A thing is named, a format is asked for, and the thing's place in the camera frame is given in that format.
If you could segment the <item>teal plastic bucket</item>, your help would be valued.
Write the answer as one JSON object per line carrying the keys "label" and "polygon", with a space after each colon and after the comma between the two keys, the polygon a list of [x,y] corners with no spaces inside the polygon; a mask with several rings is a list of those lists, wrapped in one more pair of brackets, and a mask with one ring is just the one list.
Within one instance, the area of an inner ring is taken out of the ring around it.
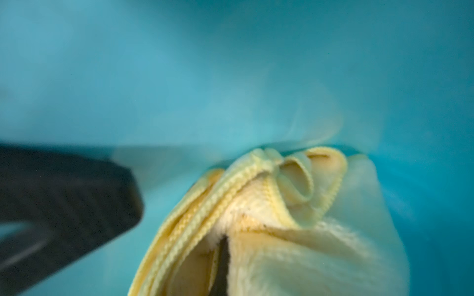
{"label": "teal plastic bucket", "polygon": [[1,142],[111,157],[144,197],[29,296],[124,296],[209,167],[317,144],[374,162],[411,295],[474,293],[472,1],[2,1]]}

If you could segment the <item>yellow microfiber cloth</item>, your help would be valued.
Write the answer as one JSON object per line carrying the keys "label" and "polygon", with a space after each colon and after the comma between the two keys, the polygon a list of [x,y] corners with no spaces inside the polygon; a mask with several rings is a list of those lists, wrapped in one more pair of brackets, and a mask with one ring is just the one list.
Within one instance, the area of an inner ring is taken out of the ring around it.
{"label": "yellow microfiber cloth", "polygon": [[406,296],[404,244],[365,155],[255,149],[206,172],[159,228],[131,296]]}

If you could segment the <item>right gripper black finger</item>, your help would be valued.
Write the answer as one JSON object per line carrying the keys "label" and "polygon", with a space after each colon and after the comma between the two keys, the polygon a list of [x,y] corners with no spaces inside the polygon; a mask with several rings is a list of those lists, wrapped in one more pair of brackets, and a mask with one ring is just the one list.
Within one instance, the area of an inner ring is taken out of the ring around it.
{"label": "right gripper black finger", "polygon": [[1,146],[1,294],[26,291],[132,229],[143,213],[127,167]]}

